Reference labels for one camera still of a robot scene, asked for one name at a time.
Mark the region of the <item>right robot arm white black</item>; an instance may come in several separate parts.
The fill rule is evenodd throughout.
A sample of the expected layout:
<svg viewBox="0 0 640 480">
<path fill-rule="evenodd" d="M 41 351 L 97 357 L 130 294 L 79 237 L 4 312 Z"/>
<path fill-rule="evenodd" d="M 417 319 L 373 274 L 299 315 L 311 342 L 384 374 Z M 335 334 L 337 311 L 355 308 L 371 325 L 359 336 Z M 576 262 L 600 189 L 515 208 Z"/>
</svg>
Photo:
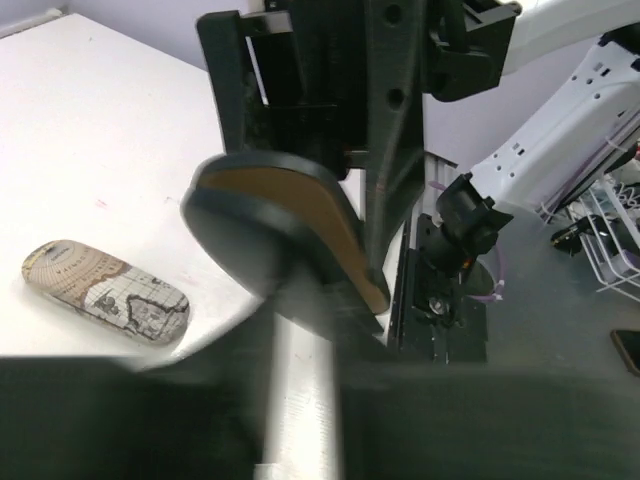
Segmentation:
<svg viewBox="0 0 640 480">
<path fill-rule="evenodd" d="M 386 297 L 391 240 L 424 185 L 423 99 L 459 101 L 526 61 L 588 37 L 572 77 L 438 203 L 436 265 L 486 253 L 507 206 L 551 196 L 596 129 L 634 103 L 635 1 L 275 1 L 197 22 L 224 152 L 182 203 L 207 251 L 222 217 L 270 230 L 306 252 L 328 283 Z"/>
</svg>

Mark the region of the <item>marbled glasses case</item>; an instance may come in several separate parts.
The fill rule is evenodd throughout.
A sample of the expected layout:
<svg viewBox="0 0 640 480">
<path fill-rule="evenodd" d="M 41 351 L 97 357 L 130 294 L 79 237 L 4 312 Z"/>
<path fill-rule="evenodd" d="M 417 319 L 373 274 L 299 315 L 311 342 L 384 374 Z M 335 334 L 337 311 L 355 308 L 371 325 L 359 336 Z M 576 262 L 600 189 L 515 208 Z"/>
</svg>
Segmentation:
<svg viewBox="0 0 640 480">
<path fill-rule="evenodd" d="M 169 345 L 189 325 L 191 305 L 181 290 L 81 242 L 54 240 L 38 247 L 21 273 L 45 297 L 142 344 Z"/>
</svg>

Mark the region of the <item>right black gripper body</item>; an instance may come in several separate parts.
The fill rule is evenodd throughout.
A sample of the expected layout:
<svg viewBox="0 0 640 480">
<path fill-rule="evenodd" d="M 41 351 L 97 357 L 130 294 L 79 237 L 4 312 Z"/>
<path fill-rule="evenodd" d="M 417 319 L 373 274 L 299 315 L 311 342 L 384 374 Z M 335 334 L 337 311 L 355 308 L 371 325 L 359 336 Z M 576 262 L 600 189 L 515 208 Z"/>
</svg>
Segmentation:
<svg viewBox="0 0 640 480">
<path fill-rule="evenodd" d="M 267 1 L 244 22 L 276 147 L 339 179 L 361 168 L 375 97 L 393 111 L 496 87 L 516 23 L 505 1 Z"/>
</svg>

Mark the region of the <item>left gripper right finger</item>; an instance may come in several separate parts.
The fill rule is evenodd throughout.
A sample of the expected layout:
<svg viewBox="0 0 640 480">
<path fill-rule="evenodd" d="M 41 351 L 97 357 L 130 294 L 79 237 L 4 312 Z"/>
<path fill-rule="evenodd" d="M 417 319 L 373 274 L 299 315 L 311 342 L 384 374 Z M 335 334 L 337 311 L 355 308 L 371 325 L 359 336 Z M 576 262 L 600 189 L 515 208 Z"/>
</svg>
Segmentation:
<svg viewBox="0 0 640 480">
<path fill-rule="evenodd" d="M 287 479 L 635 479 L 639 390 L 565 372 L 399 361 L 296 280 L 284 361 Z"/>
</svg>

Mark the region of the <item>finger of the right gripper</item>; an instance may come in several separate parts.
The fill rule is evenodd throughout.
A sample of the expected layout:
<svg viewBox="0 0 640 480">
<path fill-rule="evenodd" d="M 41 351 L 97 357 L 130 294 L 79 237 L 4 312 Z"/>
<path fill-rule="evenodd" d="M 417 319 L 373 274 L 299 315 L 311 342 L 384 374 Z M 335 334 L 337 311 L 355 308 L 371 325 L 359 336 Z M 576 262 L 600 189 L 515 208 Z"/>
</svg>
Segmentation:
<svg viewBox="0 0 640 480">
<path fill-rule="evenodd" d="M 207 13 L 196 22 L 227 152 L 245 145 L 246 42 L 238 11 Z"/>
<path fill-rule="evenodd" d="M 364 245 L 383 277 L 392 238 L 420 194 L 423 158 L 421 1 L 366 1 L 367 147 Z"/>
</svg>

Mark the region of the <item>black glasses case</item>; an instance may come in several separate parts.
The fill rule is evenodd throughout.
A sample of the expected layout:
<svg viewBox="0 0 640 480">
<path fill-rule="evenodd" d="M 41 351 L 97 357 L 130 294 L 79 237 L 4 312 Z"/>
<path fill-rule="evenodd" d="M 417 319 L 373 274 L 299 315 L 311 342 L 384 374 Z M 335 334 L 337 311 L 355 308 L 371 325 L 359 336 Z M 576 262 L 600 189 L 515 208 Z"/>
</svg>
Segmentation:
<svg viewBox="0 0 640 480">
<path fill-rule="evenodd" d="M 251 262 L 303 261 L 319 283 L 342 289 L 366 312 L 387 311 L 383 274 L 368 268 L 364 223 L 328 168 L 284 152 L 242 151 L 203 162 L 181 204 L 201 248 L 241 283 L 257 287 Z"/>
</svg>

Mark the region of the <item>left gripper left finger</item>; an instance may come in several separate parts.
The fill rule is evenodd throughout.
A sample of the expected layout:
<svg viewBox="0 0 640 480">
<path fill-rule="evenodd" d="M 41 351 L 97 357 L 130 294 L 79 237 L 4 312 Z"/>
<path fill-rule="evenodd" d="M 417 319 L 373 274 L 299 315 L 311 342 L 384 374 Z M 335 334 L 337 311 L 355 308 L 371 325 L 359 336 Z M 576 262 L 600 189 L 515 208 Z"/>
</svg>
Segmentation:
<svg viewBox="0 0 640 480">
<path fill-rule="evenodd" d="M 263 461 L 280 271 L 242 274 L 258 300 L 162 366 L 107 356 L 1 362 L 5 479 L 250 479 Z"/>
</svg>

